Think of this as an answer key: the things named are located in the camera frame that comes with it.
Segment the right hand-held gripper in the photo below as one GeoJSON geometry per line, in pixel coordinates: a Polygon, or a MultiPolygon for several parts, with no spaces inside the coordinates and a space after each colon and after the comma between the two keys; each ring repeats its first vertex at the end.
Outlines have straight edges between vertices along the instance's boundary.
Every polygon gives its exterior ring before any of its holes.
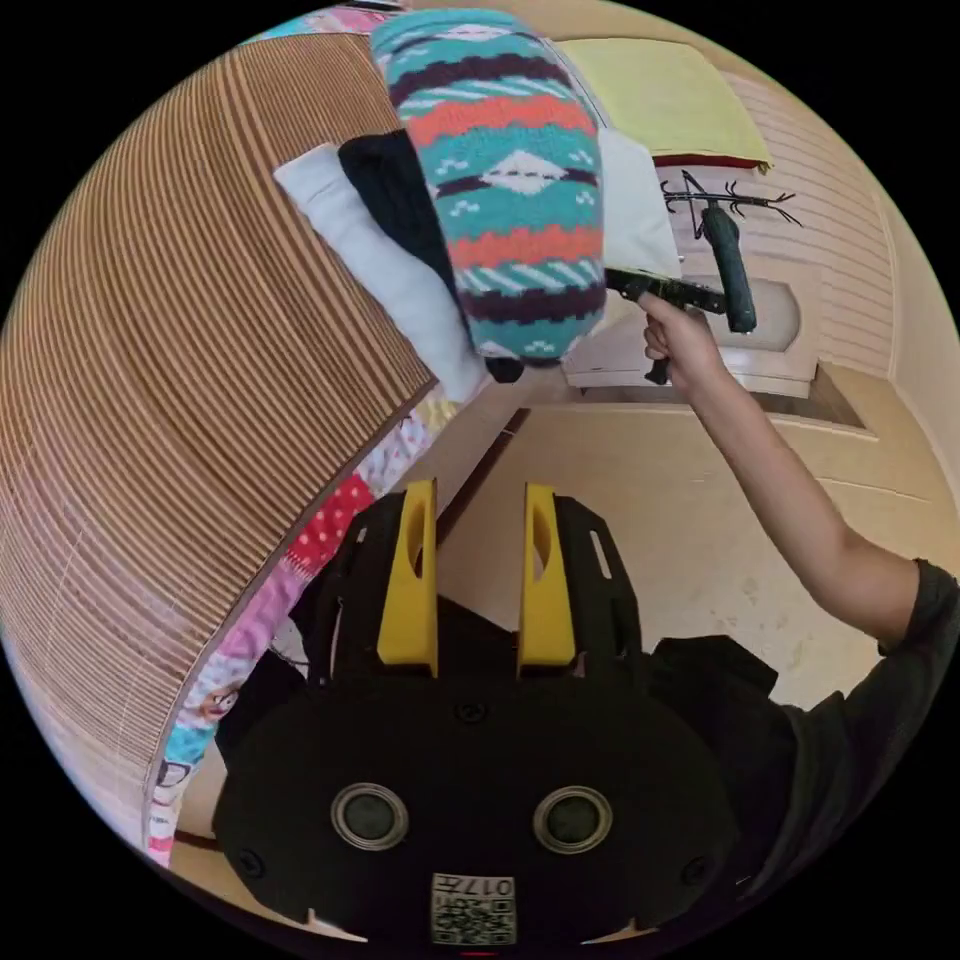
{"type": "MultiPolygon", "coordinates": [[[[719,296],[717,293],[683,280],[668,279],[646,272],[631,272],[614,268],[606,269],[605,279],[607,288],[610,291],[619,295],[626,303],[639,309],[644,317],[645,328],[646,315],[639,306],[639,300],[641,296],[647,292],[680,309],[692,310],[699,313],[706,321],[708,314],[723,313],[726,310],[725,304],[717,300],[719,296]]],[[[648,378],[657,385],[671,384],[667,376],[666,363],[664,361],[649,360],[652,363],[652,367],[648,378]]]]}

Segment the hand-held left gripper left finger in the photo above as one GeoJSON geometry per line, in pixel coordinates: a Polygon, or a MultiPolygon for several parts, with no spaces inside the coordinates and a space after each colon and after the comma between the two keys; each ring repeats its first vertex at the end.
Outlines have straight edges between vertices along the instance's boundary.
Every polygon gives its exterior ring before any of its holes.
{"type": "Polygon", "coordinates": [[[403,493],[377,655],[387,667],[438,666],[436,482],[403,493]]]}

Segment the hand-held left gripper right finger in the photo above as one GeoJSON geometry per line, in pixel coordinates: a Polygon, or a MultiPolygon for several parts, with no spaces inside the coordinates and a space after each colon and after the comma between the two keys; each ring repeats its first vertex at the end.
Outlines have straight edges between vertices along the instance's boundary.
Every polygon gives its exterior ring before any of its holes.
{"type": "Polygon", "coordinates": [[[524,493],[523,569],[517,634],[519,669],[565,669],[576,640],[554,490],[529,483],[524,493]]]}

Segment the person's right hand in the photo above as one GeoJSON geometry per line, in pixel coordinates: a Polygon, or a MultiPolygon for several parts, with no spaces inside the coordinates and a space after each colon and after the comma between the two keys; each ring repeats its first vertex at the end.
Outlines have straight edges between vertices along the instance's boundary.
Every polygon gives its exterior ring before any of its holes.
{"type": "Polygon", "coordinates": [[[719,348],[705,318],[644,293],[639,306],[646,315],[645,353],[664,361],[673,387],[688,402],[707,388],[729,378],[719,348]]]}

